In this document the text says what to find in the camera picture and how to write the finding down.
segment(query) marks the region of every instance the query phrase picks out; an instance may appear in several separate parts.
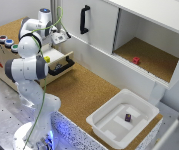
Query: yellow object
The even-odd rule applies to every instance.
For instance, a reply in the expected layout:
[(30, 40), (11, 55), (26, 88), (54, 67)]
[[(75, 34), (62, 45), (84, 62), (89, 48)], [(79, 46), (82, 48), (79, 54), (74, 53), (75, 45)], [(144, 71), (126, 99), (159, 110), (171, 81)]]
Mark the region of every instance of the yellow object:
[(47, 63), (50, 62), (50, 57), (49, 57), (49, 56), (44, 57), (44, 59), (45, 59), (45, 61), (46, 61)]

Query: plastic tub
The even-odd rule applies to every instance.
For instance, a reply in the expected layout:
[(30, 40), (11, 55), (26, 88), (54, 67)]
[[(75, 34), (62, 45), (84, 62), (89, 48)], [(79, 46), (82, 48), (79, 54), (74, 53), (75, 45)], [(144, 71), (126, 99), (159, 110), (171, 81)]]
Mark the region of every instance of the plastic tub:
[[(115, 149), (126, 148), (159, 113), (159, 109), (124, 89), (97, 109), (86, 121), (94, 133)], [(131, 121), (126, 122), (126, 114)]]

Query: red toy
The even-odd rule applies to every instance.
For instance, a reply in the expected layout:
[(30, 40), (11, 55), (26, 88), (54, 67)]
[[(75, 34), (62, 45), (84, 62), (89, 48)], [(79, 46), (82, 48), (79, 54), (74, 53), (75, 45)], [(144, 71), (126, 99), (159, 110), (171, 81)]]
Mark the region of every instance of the red toy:
[(140, 58), (138, 58), (138, 57), (134, 57), (134, 58), (133, 58), (133, 63), (134, 63), (134, 64), (137, 65), (137, 64), (139, 63), (139, 61), (140, 61)]

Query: brown cork surface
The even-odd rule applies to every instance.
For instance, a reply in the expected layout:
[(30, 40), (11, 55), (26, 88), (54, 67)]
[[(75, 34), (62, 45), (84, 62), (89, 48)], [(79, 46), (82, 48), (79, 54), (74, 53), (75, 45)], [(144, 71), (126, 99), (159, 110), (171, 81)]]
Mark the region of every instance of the brown cork surface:
[(115, 50), (114, 53), (131, 62), (134, 57), (139, 57), (140, 63), (138, 65), (141, 68), (167, 82), (170, 82), (179, 60), (177, 57), (170, 55), (138, 38), (133, 38), (131, 41)]
[[(21, 20), (1, 26), (0, 35), (7, 35), (8, 38), (18, 43)], [(110, 150), (112, 148), (93, 133), (91, 126), (86, 122), (86, 118), (119, 91), (120, 89), (77, 63), (73, 70), (47, 86), (47, 93), (54, 94), (61, 99), (60, 112)], [(126, 150), (135, 149), (161, 119), (162, 115), (156, 116)]]

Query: black handle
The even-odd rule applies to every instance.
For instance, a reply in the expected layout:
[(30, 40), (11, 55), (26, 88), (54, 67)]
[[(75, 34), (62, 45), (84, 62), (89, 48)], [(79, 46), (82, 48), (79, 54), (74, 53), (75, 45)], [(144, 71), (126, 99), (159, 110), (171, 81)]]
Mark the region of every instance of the black handle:
[(89, 30), (87, 28), (85, 28), (85, 12), (87, 10), (90, 10), (90, 7), (85, 5), (85, 8), (83, 8), (81, 10), (81, 21), (80, 21), (80, 30), (81, 30), (81, 34), (85, 34), (87, 33)]
[(56, 71), (51, 70), (49, 67), (48, 73), (52, 76), (56, 76), (56, 75), (62, 73), (63, 71), (65, 71), (66, 69), (72, 67), (75, 64), (74, 61), (69, 58), (69, 56), (66, 57), (66, 61), (68, 62), (68, 64), (63, 66), (62, 68), (57, 69)]

